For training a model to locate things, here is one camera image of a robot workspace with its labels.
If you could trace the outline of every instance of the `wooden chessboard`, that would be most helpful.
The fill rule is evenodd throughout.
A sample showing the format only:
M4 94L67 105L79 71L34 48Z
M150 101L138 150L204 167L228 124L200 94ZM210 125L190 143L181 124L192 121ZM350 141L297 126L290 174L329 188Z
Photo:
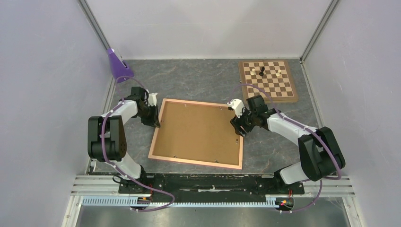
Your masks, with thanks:
M259 75L262 67L265 67L263 76ZM298 101L295 83L291 75L290 68L286 60L248 60L239 62L241 83L252 84L264 90L274 102L291 103ZM269 99L258 89L243 86L244 101L250 97L261 95L265 103L270 103Z

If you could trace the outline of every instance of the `purple 3d-printed part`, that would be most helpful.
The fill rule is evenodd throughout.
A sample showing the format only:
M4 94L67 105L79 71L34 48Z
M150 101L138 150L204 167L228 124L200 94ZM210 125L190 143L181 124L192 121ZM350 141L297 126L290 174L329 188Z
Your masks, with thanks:
M112 69L112 74L117 80L117 83L126 81L129 78L134 77L134 72L130 67L115 55L113 49L108 49L107 54L109 55L110 68Z

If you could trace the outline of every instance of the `black mounting plate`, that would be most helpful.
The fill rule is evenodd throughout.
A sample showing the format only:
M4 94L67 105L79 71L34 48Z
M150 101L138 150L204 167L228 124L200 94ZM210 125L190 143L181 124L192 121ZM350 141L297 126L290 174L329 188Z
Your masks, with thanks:
M242 174L145 174L142 183L175 196L175 202L265 202L266 195L304 194L297 182L278 186L272 175ZM124 181L120 194L152 194L153 202L169 202L171 197L143 189L132 181Z

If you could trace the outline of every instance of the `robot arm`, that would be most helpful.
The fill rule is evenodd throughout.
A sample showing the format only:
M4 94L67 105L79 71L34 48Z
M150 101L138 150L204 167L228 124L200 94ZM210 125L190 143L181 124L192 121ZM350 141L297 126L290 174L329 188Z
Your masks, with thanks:
M122 106L107 118L106 135L109 136L105 138L107 157L135 179L140 177L141 166L127 154L124 124L130 118L140 117L144 125L160 127L156 95L157 93L149 94L141 87L132 87L130 96L119 101ZM105 162L100 137L105 116L106 114L94 116L88 120L88 154L100 162Z
M295 126L281 118L275 109L269 110L260 95L248 98L247 102L249 109L245 108L239 99L233 99L228 103L228 108L235 111L235 117L230 123L235 128L236 134L244 137L254 126L259 126L284 136L299 148L301 161L275 172L274 175L281 184L288 185L308 179L318 181L336 171L327 152L319 152L322 145L309 132L305 131L305 128L315 132L324 141L334 155L340 169L345 166L344 157L333 132L329 128L317 129L301 123L303 128Z

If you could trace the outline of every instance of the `gray marble surface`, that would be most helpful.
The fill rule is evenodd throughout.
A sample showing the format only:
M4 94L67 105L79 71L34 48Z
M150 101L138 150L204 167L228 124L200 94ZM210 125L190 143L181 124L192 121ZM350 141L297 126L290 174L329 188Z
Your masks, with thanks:
M127 61L150 92L158 92L157 102L163 98L226 103L231 90L240 84L239 60L132 60ZM288 60L294 77L299 101L277 104L287 116L306 125L317 127L312 102L302 74L299 60ZM113 97L115 106L121 96L128 96L133 80L118 84ZM243 99L241 89L234 98ZM242 170L190 165L149 159L148 153L154 128L144 126L139 119L125 124L128 153L148 173L273 173L299 161L298 147L289 140L270 131L255 127L244 139L244 162ZM97 163L95 172L114 172L104 164Z

